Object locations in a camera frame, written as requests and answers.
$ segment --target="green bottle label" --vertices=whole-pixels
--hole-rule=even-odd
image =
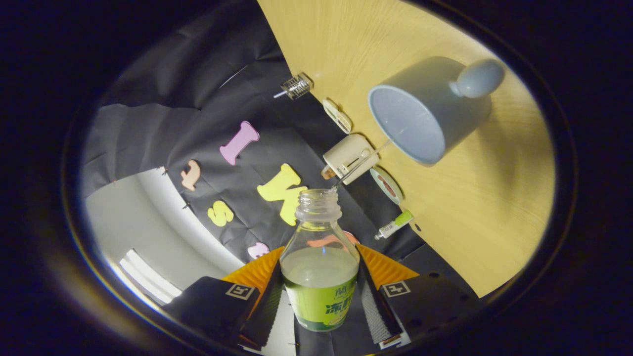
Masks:
[[[345,283],[328,288],[301,286],[284,278],[294,315],[308,330],[329,331],[345,321],[352,294],[356,286],[356,276]]]

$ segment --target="wooden table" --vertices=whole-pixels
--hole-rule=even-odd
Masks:
[[[465,65],[497,58],[412,4],[390,0],[259,0],[293,75],[315,83],[376,147],[387,138],[367,105],[369,89],[431,56]],[[433,167],[390,145],[379,163],[404,193],[402,209],[479,296],[513,277],[547,226],[555,183],[548,130],[534,98],[508,69],[489,120]]]

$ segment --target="glue tube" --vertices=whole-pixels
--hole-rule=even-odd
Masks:
[[[400,230],[400,228],[408,224],[411,220],[413,220],[413,214],[411,214],[409,210],[405,210],[402,214],[398,215],[395,220],[381,227],[378,230],[378,235],[373,238],[376,240],[386,239],[393,235],[394,232]]]

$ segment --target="bottle neck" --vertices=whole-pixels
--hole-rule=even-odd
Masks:
[[[337,221],[300,221],[302,229],[308,231],[324,231],[331,229],[340,229]]]
[[[302,222],[336,222],[341,218],[339,195],[332,189],[308,189],[299,195],[294,216]]]

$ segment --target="pink letter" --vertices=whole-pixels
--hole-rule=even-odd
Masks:
[[[253,260],[256,260],[262,257],[263,255],[266,255],[268,252],[270,252],[268,250],[268,246],[266,246],[266,244],[263,244],[261,242],[255,243],[255,245],[249,247],[247,251],[248,251],[248,254],[253,258]]]
[[[231,141],[225,146],[220,146],[220,153],[230,165],[235,165],[237,155],[246,145],[259,139],[260,134],[255,131],[255,128],[248,121],[242,121],[239,131]]]
[[[189,166],[191,169],[189,169],[188,173],[185,173],[184,170],[180,173],[180,176],[182,177],[182,185],[190,191],[195,191],[196,187],[194,184],[197,182],[198,178],[200,178],[200,166],[194,160],[189,160]]]

